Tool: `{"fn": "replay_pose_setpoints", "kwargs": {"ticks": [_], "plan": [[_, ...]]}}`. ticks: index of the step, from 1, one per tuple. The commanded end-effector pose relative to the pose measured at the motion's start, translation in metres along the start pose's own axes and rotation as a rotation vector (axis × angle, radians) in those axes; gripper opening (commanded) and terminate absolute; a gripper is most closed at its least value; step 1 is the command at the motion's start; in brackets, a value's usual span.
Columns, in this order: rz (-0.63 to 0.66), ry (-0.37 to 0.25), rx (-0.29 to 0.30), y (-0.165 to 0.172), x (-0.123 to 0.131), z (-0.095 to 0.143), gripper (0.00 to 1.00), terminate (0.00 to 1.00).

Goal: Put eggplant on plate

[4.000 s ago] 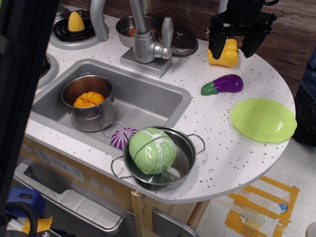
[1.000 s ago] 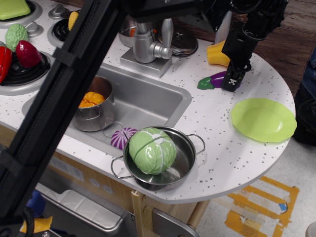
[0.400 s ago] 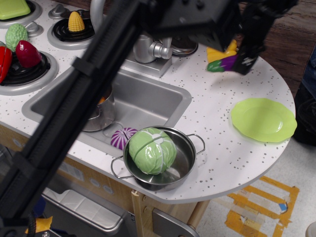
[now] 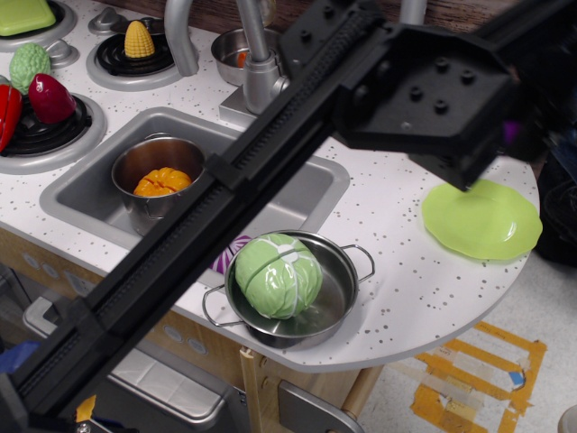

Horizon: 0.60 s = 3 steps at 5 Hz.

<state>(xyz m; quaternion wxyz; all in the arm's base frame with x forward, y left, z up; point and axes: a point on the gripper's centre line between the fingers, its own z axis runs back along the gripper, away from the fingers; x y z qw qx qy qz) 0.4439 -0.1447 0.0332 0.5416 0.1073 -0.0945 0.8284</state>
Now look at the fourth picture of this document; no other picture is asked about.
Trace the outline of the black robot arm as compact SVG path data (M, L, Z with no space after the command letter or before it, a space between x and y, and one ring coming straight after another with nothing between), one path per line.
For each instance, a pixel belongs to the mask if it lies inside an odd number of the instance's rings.
M473 33L390 24L372 1L317 1L281 40L291 79L168 217L11 374L4 432L69 432L70 415L201 273L336 135L402 152L460 190L500 153L527 95L572 124L575 81L552 75L576 25L573 1L522 1Z

